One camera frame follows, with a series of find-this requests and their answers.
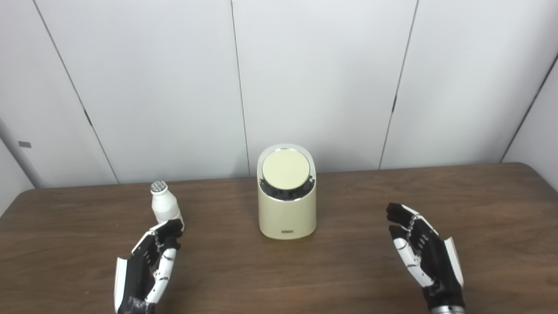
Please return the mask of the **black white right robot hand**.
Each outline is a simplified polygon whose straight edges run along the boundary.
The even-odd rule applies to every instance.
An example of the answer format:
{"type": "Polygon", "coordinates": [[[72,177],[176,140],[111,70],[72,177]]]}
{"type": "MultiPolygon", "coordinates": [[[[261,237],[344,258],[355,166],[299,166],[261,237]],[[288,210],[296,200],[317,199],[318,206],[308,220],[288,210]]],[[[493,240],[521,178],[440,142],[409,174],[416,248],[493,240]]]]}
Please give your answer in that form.
{"type": "Polygon", "coordinates": [[[399,257],[421,287],[431,314],[464,314],[464,278],[454,240],[443,240],[421,213],[390,202],[388,230],[399,257]]]}

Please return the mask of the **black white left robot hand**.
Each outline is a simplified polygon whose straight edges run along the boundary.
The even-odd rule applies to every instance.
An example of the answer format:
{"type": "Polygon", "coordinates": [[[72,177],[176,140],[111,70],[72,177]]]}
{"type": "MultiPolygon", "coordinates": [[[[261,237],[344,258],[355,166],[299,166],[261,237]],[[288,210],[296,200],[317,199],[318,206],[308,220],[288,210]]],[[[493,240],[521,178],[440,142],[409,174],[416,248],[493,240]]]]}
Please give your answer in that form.
{"type": "Polygon", "coordinates": [[[153,314],[173,274],[184,224],[169,219],[150,228],[127,259],[117,258],[114,280],[116,314],[153,314]]]}

